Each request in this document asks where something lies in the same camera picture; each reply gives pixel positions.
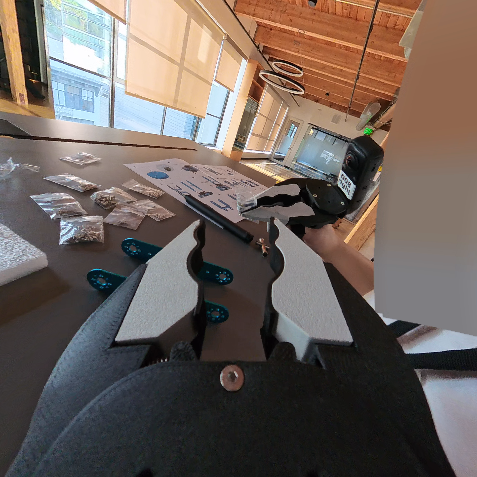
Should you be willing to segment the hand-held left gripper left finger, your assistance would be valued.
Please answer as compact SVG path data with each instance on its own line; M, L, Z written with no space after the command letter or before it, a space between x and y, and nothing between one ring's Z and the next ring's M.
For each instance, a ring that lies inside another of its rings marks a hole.
M169 242L146 264L115 342L152 344L169 356L177 342L190 343L200 357L206 331L204 264L206 225L200 219Z

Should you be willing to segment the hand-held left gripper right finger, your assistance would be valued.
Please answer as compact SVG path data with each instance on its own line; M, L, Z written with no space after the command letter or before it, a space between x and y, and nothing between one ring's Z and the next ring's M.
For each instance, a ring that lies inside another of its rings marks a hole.
M324 263L277 218L269 220L274 273L264 314L264 352L289 343L295 359L310 362L317 345L349 347L351 332Z

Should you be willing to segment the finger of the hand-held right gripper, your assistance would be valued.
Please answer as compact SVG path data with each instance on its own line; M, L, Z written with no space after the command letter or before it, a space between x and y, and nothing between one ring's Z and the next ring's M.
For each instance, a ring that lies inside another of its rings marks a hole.
M291 206L273 205L257 206L241 213L242 218L254 221L267 222L270 218L277 218L287 224L292 218L315 217L313 209L302 202L297 202Z
M299 210L305 209L305 202L301 197L301 188L298 184L277 185L266 189L254 196L250 205L244 205L244 210L262 208L271 210L284 207L289 209L298 206Z

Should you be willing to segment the small clear screw bag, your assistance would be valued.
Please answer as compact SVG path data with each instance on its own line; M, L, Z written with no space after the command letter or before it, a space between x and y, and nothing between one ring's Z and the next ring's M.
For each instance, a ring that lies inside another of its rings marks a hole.
M239 214L257 206L257 191L245 186L235 186L237 211Z

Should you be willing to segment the frosted glass partition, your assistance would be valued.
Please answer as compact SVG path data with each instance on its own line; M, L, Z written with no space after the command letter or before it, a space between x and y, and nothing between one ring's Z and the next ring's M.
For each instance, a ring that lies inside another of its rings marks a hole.
M310 178L337 180L350 139L309 125L291 169Z

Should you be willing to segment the glass door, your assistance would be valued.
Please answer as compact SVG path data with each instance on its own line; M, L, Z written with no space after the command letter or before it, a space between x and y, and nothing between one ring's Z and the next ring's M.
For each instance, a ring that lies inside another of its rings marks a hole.
M304 121L302 119L287 116L277 135L269 159L280 165L288 166L291 163L291 151L296 143Z

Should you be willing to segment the light wooden column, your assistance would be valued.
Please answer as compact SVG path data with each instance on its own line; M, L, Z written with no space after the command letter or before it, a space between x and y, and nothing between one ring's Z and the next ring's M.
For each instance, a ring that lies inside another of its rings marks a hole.
M238 90L235 106L231 115L229 127L225 136L224 145L221 151L222 155L236 162L239 162L241 160L243 152L234 151L233 145L238 133L238 128L242 119L243 112L245 110L248 94L250 92L250 88L252 87L254 74L257 66L258 62L256 60L248 59L246 68L244 70L244 75L240 84L240 88Z

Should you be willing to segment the cluster of screw bags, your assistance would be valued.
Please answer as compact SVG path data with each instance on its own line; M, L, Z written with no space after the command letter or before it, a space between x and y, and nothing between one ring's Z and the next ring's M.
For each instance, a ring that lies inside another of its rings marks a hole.
M78 193L92 192L92 202L108 213L106 217L88 214L69 193L31 195L31 199L51 219L60 220L60 245L104 243L104 225L135 231L146 217L160 222L175 216L152 200L160 198L164 194L162 190L145 186L134 179L120 187L103 189L95 182L70 173L45 176L44 180Z

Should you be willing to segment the printed instruction sheet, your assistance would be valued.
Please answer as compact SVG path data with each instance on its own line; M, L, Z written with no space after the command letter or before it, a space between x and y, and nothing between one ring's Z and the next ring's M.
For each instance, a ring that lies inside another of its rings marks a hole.
M242 221L236 206L236 187L250 189L254 195L268 189L226 165L188 164L171 158L125 167L181 203L186 204L185 196L192 195L233 223Z

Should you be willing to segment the beige roller blind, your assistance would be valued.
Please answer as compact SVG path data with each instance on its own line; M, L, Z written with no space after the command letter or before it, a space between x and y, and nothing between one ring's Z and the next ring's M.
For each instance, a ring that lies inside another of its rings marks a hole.
M89 2L123 24L126 24L127 0L90 0Z
M226 38L223 40L214 81L234 92L237 77L242 63L241 53Z
M223 38L195 0L129 1L125 93L204 118Z

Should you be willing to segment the white foam sheet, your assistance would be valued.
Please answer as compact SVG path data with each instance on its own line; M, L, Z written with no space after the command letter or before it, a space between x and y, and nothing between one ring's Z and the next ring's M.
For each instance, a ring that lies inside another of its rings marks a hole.
M46 254L0 225L0 285L11 283L48 266Z

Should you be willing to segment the black ceiling pipe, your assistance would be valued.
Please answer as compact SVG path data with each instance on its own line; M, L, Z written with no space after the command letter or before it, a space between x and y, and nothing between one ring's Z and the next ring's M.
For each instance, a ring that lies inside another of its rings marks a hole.
M352 103L353 103L356 86L357 86L358 80L359 80L359 78L360 78L361 68L362 68L362 65L363 65L363 62L364 62L364 58L365 58L365 54L366 54L368 42L369 42L369 39L370 39L370 37L371 37L372 30L373 30L374 19L375 19L375 16L376 16L376 14L377 14L377 11L378 11L379 3L380 3L379 0L376 0L376 1L374 2L371 19L370 19L370 22L369 22L369 25L368 25L367 35L366 35L365 42L364 42L364 46L363 46L363 49L362 49L362 52L361 52L361 58L360 58L360 62L359 62L359 65L358 65L357 72L356 72L355 81L354 81L354 84L353 84L353 87L352 87L351 97L350 97L350 99L349 99L349 104L348 104L348 106L347 106L347 110L346 110L346 114L345 114L345 118L344 118L344 121L345 121L345 122L346 122L347 119L348 119L348 116L349 116L349 113L350 113L350 109L351 109L351 106L352 106Z

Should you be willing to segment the crumpled clear plastic wrap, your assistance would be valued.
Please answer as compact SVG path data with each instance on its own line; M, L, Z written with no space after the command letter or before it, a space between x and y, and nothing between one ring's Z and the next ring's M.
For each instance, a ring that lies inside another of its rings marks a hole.
M40 171L40 167L36 165L18 163L14 161L12 157L9 157L6 162L0 164L0 180L5 180L17 169L33 171L36 173L39 173Z

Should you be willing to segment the large glass window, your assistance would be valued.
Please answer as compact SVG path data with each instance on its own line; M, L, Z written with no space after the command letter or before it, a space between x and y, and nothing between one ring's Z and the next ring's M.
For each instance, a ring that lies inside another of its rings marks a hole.
M127 27L90 1L43 1L56 119L221 149L235 96L213 82L205 118L125 94Z

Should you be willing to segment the wooden post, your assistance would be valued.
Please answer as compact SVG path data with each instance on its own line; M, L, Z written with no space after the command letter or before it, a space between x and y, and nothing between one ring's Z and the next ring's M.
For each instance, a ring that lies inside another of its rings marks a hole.
M18 18L14 0L0 1L0 25L11 95L18 105L28 107Z

